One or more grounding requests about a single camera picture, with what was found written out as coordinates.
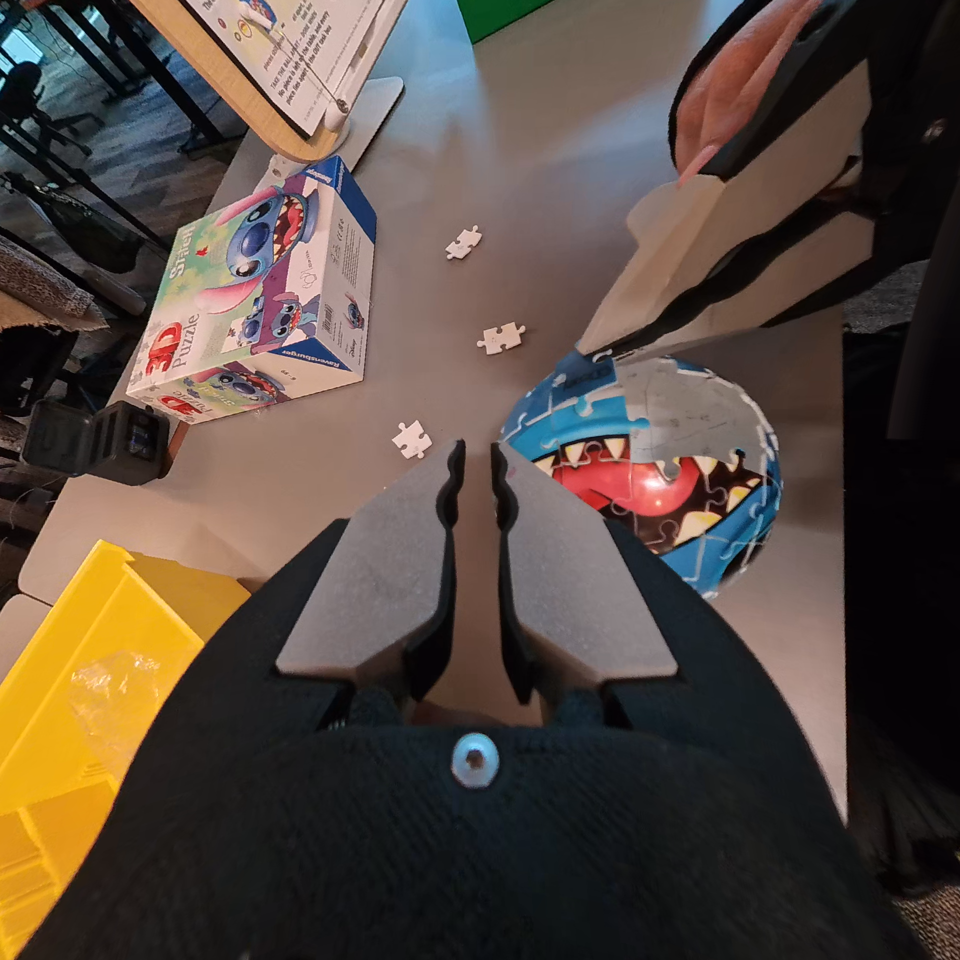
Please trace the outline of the black desk frame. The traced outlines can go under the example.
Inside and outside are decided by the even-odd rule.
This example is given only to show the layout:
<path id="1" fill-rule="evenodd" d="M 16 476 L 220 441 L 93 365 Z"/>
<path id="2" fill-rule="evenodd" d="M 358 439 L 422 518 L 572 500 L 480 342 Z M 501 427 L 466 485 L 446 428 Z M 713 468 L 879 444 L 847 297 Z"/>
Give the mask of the black desk frame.
<path id="1" fill-rule="evenodd" d="M 154 81 L 189 122 L 189 133 L 178 152 L 190 160 L 237 149 L 245 133 L 223 133 L 177 80 L 169 58 L 156 53 L 142 30 L 144 14 L 134 13 L 132 2 L 36 1 L 20 2 L 36 12 L 54 33 L 98 74 L 111 89 L 108 102 L 129 99 Z"/>

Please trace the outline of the wooden instruction board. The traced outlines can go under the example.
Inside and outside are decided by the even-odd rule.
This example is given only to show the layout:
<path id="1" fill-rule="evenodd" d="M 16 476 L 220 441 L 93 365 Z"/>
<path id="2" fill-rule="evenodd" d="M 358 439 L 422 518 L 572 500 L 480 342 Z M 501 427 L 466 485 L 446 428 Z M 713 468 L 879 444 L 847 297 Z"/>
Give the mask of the wooden instruction board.
<path id="1" fill-rule="evenodd" d="M 271 108 L 259 98 L 252 85 L 240 75 L 226 59 L 217 45 L 199 27 L 193 17 L 182 6 L 182 2 L 134 2 L 138 11 L 145 15 L 150 24 L 156 27 L 178 53 L 193 66 L 198 73 L 216 90 L 222 99 L 246 123 L 271 150 L 285 152 L 290 147 L 305 144 L 319 137 L 317 133 L 308 140 L 301 140 L 287 127 Z M 386 41 L 379 51 L 382 53 L 386 42 L 396 26 L 400 15 L 393 24 Z M 366 80 L 372 80 L 371 73 L 377 63 L 373 63 Z"/>

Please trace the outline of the blue puzzle ball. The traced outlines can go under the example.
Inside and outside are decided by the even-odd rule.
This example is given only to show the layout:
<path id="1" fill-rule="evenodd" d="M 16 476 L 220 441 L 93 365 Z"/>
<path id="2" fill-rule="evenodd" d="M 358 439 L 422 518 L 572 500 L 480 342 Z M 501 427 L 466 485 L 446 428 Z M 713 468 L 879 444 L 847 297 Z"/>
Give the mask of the blue puzzle ball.
<path id="1" fill-rule="evenodd" d="M 782 503 L 760 405 L 669 355 L 573 350 L 514 404 L 499 440 L 707 599 L 758 557 Z"/>

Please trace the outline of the clear plastic bag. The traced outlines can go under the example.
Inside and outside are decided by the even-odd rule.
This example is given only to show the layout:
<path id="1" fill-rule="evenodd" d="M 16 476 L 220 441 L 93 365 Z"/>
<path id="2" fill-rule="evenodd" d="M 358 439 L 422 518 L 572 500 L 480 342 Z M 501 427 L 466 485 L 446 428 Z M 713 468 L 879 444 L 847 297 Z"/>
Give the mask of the clear plastic bag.
<path id="1" fill-rule="evenodd" d="M 133 651 L 80 664 L 71 675 L 70 710 L 89 747 L 118 779 L 161 708 L 160 679 L 160 663 Z"/>

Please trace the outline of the printed instruction sheet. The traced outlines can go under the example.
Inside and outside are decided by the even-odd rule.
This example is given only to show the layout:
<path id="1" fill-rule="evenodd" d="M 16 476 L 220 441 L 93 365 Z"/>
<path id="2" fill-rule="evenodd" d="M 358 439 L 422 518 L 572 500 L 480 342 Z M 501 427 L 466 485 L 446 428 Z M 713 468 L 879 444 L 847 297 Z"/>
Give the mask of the printed instruction sheet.
<path id="1" fill-rule="evenodd" d="M 182 1 L 300 140 L 339 132 L 405 2 Z"/>

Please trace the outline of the speckled grey cloth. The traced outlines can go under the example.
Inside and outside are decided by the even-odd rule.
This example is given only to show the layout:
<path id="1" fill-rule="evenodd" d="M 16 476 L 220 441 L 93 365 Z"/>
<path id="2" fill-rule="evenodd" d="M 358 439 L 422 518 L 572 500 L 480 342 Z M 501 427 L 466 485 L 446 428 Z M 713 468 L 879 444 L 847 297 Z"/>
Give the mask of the speckled grey cloth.
<path id="1" fill-rule="evenodd" d="M 1 330 L 44 326 L 89 332 L 108 324 L 93 294 L 2 237 Z"/>

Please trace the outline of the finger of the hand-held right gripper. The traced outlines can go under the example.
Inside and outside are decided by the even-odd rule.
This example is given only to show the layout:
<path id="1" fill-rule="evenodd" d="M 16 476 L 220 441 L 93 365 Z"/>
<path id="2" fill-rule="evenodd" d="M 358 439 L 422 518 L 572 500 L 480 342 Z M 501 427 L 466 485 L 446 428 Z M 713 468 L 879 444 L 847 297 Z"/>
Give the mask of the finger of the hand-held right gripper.
<path id="1" fill-rule="evenodd" d="M 731 244 L 736 219 L 637 206 L 637 249 L 610 291 L 610 354 L 654 357 L 839 305 L 927 259 L 928 211 L 802 206 Z"/>
<path id="2" fill-rule="evenodd" d="M 724 181 L 717 175 L 701 173 L 684 184 L 675 181 L 655 187 L 627 218 L 636 248 L 638 241 L 628 223 L 636 207 L 695 210 L 701 216 L 712 214 L 716 225 L 722 218 L 735 219 L 730 244 L 785 221 L 844 178 L 871 106 L 869 69 L 856 66 L 731 179 Z M 616 282 L 577 343 L 581 354 L 611 349 L 611 291 Z"/>

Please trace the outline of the yellow plastic bin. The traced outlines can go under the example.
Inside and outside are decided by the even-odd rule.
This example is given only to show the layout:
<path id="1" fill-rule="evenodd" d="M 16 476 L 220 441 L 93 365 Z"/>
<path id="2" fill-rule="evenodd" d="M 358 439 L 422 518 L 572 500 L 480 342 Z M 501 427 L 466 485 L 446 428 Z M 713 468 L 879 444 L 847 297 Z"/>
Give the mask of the yellow plastic bin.
<path id="1" fill-rule="evenodd" d="M 63 894 L 127 773 L 90 748 L 68 703 L 73 671 L 120 651 L 151 657 L 162 707 L 249 596 L 225 575 L 98 541 L 18 655 L 1 690 L 2 958 Z"/>

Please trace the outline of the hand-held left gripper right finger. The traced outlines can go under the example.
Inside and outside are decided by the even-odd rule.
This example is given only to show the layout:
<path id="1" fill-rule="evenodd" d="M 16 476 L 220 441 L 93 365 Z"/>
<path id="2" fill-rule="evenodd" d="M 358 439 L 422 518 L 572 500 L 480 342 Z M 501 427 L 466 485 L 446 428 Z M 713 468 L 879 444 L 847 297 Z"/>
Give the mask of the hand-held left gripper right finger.
<path id="1" fill-rule="evenodd" d="M 513 693 L 659 680 L 678 663 L 602 515 L 503 442 L 490 448 L 503 665 Z"/>

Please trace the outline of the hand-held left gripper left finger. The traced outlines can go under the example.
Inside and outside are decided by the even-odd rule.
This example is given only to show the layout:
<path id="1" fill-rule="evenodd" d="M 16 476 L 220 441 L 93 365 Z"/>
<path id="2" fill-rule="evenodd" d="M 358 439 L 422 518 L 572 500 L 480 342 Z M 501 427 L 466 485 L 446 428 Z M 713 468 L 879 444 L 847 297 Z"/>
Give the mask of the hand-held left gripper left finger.
<path id="1" fill-rule="evenodd" d="M 450 661 L 464 441 L 444 444 L 346 523 L 275 666 L 422 701 Z"/>

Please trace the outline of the black office chair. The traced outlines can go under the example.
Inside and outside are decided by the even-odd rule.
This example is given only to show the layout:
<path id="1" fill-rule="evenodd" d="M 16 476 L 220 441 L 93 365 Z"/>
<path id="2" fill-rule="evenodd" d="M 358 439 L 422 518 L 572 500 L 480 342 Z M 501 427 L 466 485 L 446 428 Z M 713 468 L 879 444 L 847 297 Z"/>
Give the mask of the black office chair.
<path id="1" fill-rule="evenodd" d="M 28 137 L 31 144 L 49 152 L 53 141 L 73 147 L 89 159 L 93 151 L 74 136 L 68 136 L 63 130 L 77 134 L 77 127 L 84 121 L 93 121 L 98 129 L 105 122 L 92 112 L 83 112 L 54 118 L 42 108 L 41 100 L 45 86 L 42 82 L 42 67 L 26 61 L 13 66 L 1 85 L 2 125 L 18 135 Z"/>

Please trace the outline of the green panel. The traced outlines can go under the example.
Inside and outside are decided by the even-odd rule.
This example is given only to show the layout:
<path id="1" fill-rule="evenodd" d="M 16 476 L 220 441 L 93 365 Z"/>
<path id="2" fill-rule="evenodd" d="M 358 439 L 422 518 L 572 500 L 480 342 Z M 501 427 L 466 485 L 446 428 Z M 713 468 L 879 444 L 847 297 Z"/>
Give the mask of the green panel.
<path id="1" fill-rule="evenodd" d="M 457 1 L 457 6 L 472 44 L 481 42 L 505 27 L 521 20 L 550 1 Z"/>

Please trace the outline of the cartoon print puzzle box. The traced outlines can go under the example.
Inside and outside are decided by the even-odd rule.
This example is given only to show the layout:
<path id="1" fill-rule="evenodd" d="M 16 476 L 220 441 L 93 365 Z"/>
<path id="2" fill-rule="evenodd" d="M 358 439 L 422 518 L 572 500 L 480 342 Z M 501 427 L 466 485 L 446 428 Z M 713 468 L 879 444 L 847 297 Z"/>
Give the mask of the cartoon print puzzle box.
<path id="1" fill-rule="evenodd" d="M 339 155 L 186 223 L 126 396 L 198 425 L 363 381 L 377 225 Z"/>

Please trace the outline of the person's right hand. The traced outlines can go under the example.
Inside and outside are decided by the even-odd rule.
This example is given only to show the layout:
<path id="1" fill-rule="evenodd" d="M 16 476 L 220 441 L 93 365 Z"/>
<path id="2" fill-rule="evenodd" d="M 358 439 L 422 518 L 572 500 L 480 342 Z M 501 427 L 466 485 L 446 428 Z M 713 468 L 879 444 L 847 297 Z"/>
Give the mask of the person's right hand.
<path id="1" fill-rule="evenodd" d="M 757 111 L 780 63 L 820 6 L 773 1 L 742 26 L 692 79 L 678 103 L 678 183 L 697 175 Z"/>

